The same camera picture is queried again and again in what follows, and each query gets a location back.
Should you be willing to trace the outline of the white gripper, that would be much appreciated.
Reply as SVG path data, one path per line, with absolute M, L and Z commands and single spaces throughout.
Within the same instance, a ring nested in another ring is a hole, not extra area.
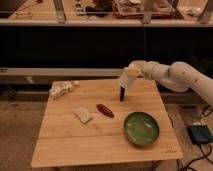
M 138 77 L 142 73 L 143 78 L 152 80 L 153 69 L 157 65 L 158 62 L 154 61 L 145 62 L 144 60 L 136 60 L 129 64 L 130 67 L 125 67 L 124 72 L 132 77 Z

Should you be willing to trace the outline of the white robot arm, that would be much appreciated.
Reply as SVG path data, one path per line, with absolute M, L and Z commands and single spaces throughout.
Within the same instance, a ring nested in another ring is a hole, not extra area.
M 119 84 L 123 88 L 129 88 L 138 76 L 155 80 L 174 92 L 185 92 L 191 88 L 213 107 L 213 79 L 185 62 L 165 65 L 154 61 L 133 61 L 124 68 Z

